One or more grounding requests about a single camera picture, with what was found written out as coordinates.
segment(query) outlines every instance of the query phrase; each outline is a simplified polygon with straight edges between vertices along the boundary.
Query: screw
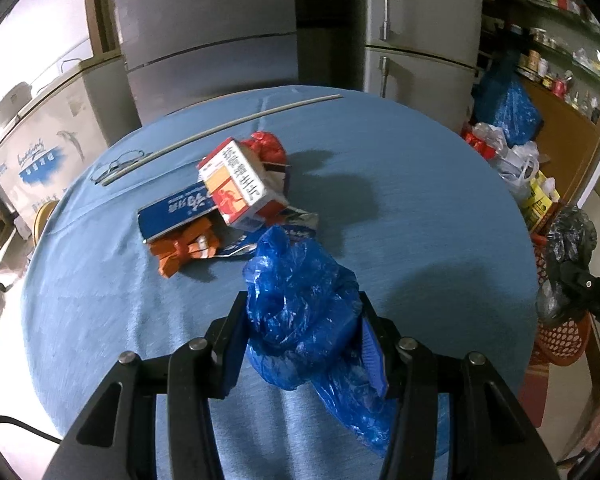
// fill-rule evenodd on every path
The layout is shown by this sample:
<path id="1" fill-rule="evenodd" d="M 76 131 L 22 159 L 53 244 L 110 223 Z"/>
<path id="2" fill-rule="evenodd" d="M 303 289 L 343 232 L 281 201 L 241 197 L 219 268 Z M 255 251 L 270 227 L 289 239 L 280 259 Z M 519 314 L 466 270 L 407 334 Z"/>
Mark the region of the screw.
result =
<path id="1" fill-rule="evenodd" d="M 192 350 L 204 350 L 206 348 L 206 339 L 203 337 L 195 337 L 189 341 L 189 348 Z"/>
<path id="2" fill-rule="evenodd" d="M 401 350 L 411 352 L 418 347 L 418 342 L 413 337 L 403 337 L 398 341 L 398 347 Z"/>
<path id="3" fill-rule="evenodd" d="M 480 352 L 471 352 L 469 354 L 469 362 L 472 365 L 480 366 L 487 362 L 487 358 L 482 355 Z"/>
<path id="4" fill-rule="evenodd" d="M 128 365 L 128 364 L 131 364 L 133 361 L 135 361 L 137 358 L 138 358 L 138 354 L 136 354 L 135 352 L 132 352 L 131 350 L 126 350 L 118 356 L 118 362 L 121 365 Z"/>

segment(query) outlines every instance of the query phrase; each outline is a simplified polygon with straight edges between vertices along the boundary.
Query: red and white box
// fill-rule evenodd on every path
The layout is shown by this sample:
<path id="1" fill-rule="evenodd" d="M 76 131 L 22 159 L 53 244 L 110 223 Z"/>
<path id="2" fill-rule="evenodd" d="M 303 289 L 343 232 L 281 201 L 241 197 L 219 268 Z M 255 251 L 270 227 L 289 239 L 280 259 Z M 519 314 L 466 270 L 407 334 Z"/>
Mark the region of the red and white box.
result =
<path id="1" fill-rule="evenodd" d="M 288 205 L 269 181 L 258 156 L 231 137 L 209 153 L 198 169 L 224 222 L 231 227 L 257 231 Z"/>

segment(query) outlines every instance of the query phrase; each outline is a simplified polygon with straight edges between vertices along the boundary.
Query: refrigerator handle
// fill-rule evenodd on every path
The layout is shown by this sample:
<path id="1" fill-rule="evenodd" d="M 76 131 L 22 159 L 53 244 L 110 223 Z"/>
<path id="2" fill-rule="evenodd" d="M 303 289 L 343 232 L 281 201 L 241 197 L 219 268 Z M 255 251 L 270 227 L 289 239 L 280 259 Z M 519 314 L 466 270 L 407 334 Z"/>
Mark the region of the refrigerator handle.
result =
<path id="1" fill-rule="evenodd" d="M 389 0 L 382 0 L 384 3 L 384 13 L 382 25 L 380 26 L 380 39 L 387 41 L 389 35 Z"/>
<path id="2" fill-rule="evenodd" d="M 382 74 L 382 81 L 380 83 L 380 97 L 385 97 L 386 80 L 389 77 L 389 59 L 387 56 L 380 57 L 380 73 Z"/>

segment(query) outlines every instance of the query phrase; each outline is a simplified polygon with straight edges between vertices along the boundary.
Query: round table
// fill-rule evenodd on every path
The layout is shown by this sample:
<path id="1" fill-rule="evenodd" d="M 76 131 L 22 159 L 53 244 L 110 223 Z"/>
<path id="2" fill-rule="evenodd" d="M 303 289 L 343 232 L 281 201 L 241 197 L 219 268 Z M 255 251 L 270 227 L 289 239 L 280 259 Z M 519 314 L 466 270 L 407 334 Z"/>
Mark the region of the round table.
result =
<path id="1" fill-rule="evenodd" d="M 487 355 L 520 387 L 536 329 L 532 246 L 505 184 L 460 137 L 368 94 L 280 112 L 197 140 L 103 187 L 90 177 L 131 150 L 154 152 L 229 120 L 335 93 L 288 86 L 214 99 L 163 117 L 107 150 L 67 190 L 24 284 L 23 328 L 40 401 L 61 433 L 120 352 L 173 352 L 244 290 L 244 259 L 198 260 L 171 279 L 142 244 L 144 205 L 192 184 L 196 162 L 232 136 L 276 134 L 289 199 L 320 215 L 318 240 L 358 277 L 378 314 L 439 354 Z M 245 362 L 211 403 L 227 479 L 376 478 L 381 460 L 330 417 L 310 385 L 284 392 Z M 164 403 L 158 476 L 168 478 Z"/>

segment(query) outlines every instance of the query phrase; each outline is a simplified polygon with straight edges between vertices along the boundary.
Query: red plastic basket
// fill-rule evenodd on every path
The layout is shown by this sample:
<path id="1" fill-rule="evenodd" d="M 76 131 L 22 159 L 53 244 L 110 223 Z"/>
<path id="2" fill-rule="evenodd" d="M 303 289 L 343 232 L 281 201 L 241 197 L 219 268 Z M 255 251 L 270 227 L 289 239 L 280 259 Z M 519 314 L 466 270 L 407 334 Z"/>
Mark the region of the red plastic basket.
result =
<path id="1" fill-rule="evenodd" d="M 538 285 L 547 280 L 544 250 L 546 238 L 532 235 L 536 267 L 538 269 Z M 584 353 L 591 332 L 591 316 L 587 312 L 578 322 L 570 319 L 556 328 L 547 328 L 538 323 L 536 341 L 529 365 L 551 363 L 558 366 L 574 364 Z"/>

